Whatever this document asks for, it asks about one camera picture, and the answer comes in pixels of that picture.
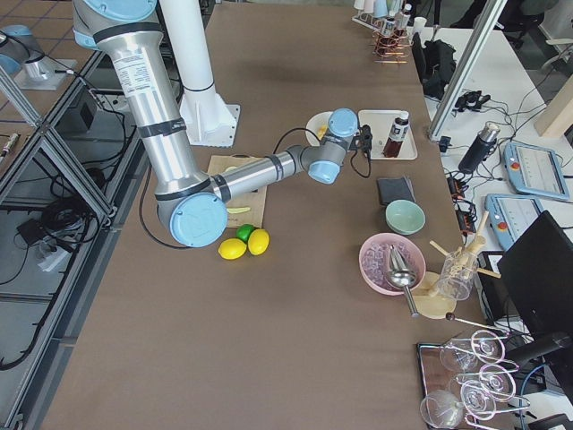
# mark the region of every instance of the green bowl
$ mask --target green bowl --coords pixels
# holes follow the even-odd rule
[[[420,231],[426,223],[422,208],[409,200],[395,200],[386,208],[388,227],[404,236]]]

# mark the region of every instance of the black thermos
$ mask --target black thermos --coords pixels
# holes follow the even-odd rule
[[[488,156],[497,142],[500,128],[496,124],[486,123],[483,130],[475,137],[474,143],[459,162],[458,170],[464,174],[473,173]]]

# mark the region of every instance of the metal spoon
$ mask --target metal spoon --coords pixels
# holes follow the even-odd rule
[[[410,269],[407,263],[402,257],[402,254],[394,247],[390,246],[390,271],[388,272],[389,283],[404,291],[404,296],[410,308],[410,314],[413,318],[420,316],[418,309],[415,307],[415,301],[412,297],[412,292],[410,288],[417,281],[417,277],[414,271]]]

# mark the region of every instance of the blue joint cap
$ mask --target blue joint cap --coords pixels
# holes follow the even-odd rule
[[[20,65],[16,60],[4,54],[0,54],[0,67],[8,74],[14,74],[20,71]]]
[[[330,185],[337,180],[338,173],[340,173],[340,166],[327,160],[314,161],[309,169],[308,175],[315,181]]]
[[[227,207],[213,193],[183,199],[171,214],[169,230],[180,244],[200,248],[215,242],[227,226]]]
[[[83,0],[96,13],[113,21],[138,22],[155,11],[158,0]]]
[[[14,25],[6,25],[2,28],[2,31],[6,33],[8,36],[31,36],[32,32],[28,27],[21,24],[14,24]]]
[[[83,34],[76,29],[73,29],[73,37],[75,38],[75,43],[81,47],[86,47],[87,49],[93,49],[94,51],[99,51],[98,45],[92,36]]]
[[[350,109],[337,109],[330,115],[329,129],[338,137],[354,136],[358,130],[358,117]]]

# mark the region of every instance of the white post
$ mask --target white post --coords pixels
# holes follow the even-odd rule
[[[215,89],[199,2],[159,2],[184,85],[180,110],[191,144],[233,145],[240,108],[226,105]]]

